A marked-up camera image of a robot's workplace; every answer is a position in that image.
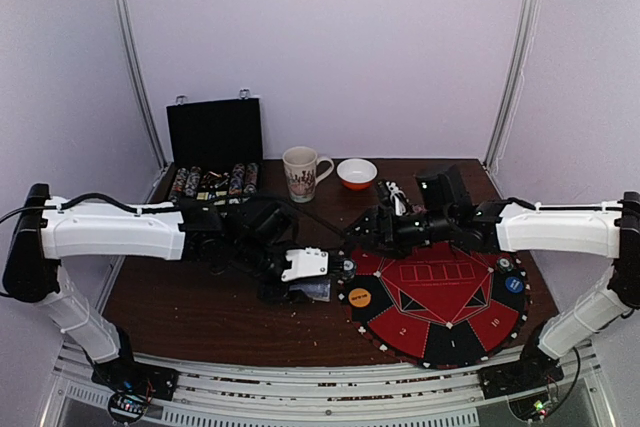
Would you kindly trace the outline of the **blue small blind button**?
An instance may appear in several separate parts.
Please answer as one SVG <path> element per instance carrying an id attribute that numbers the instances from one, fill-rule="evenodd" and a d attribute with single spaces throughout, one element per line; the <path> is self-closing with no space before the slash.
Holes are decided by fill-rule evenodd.
<path id="1" fill-rule="evenodd" d="M 505 279 L 505 288 L 512 294 L 520 294 L 525 289 L 525 283 L 516 276 L 509 276 Z"/>

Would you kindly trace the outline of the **blue playing card deck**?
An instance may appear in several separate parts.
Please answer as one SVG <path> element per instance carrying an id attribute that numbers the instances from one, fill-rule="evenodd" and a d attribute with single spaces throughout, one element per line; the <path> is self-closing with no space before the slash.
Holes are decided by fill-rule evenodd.
<path id="1" fill-rule="evenodd" d="M 289 289 L 301 292 L 313 301 L 329 302 L 331 300 L 331 280 L 328 278 L 300 280 L 291 284 Z"/>

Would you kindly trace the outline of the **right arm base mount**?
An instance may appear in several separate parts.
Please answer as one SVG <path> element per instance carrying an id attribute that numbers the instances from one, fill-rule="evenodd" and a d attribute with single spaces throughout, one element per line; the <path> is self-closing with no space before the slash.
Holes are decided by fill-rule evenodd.
<path id="1" fill-rule="evenodd" d="M 559 401 L 562 368 L 539 361 L 514 361 L 482 368 L 479 382 L 485 399 L 505 397 L 509 410 L 525 422 L 542 421 Z"/>

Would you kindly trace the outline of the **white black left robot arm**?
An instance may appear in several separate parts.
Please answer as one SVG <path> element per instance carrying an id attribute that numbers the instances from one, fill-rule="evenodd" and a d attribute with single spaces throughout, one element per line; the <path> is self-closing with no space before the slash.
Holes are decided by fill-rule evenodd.
<path id="1" fill-rule="evenodd" d="M 89 305 L 62 259 L 137 256 L 236 267 L 276 298 L 288 297 L 299 281 L 351 278 L 355 263 L 342 250 L 304 247 L 284 237 L 296 233 L 300 212 L 265 194 L 129 205 L 100 193 L 53 197 L 48 185 L 35 184 L 24 206 L 8 214 L 17 223 L 2 285 L 7 296 L 43 308 L 94 366 L 121 390 L 133 391 L 144 371 L 127 335 Z"/>

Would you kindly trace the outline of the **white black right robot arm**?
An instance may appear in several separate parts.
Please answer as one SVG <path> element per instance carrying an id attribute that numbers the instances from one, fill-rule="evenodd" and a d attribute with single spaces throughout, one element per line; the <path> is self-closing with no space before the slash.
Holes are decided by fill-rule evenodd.
<path id="1" fill-rule="evenodd" d="M 499 352 L 526 320 L 518 253 L 578 252 L 612 261 L 575 306 L 531 334 L 512 377 L 530 389 L 574 346 L 639 306 L 639 196 L 597 205 L 545 206 L 517 198 L 473 203 L 454 165 L 416 182 L 421 211 L 392 182 L 348 227 L 357 246 L 353 305 L 361 330 L 393 355 L 425 368 L 473 365 Z"/>

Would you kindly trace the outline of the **green white chip stack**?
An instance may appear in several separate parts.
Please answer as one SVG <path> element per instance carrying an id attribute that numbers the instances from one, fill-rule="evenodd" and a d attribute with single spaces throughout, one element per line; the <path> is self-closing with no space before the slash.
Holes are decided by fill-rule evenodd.
<path id="1" fill-rule="evenodd" d="M 510 272 L 515 268 L 514 260 L 510 256 L 500 256 L 496 260 L 496 269 L 501 273 Z"/>
<path id="2" fill-rule="evenodd" d="M 341 267 L 341 278 L 344 282 L 349 282 L 356 274 L 356 263 L 352 259 L 345 258 Z"/>

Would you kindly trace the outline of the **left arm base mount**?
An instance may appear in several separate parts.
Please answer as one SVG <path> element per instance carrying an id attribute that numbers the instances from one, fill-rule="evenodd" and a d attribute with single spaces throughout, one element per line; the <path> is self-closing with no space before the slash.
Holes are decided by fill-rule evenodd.
<path id="1" fill-rule="evenodd" d="M 129 425 L 148 413 L 153 400 L 172 400 L 178 377 L 175 369 L 138 364 L 131 375 L 94 366 L 91 380 L 111 390 L 106 407 L 111 418 Z"/>

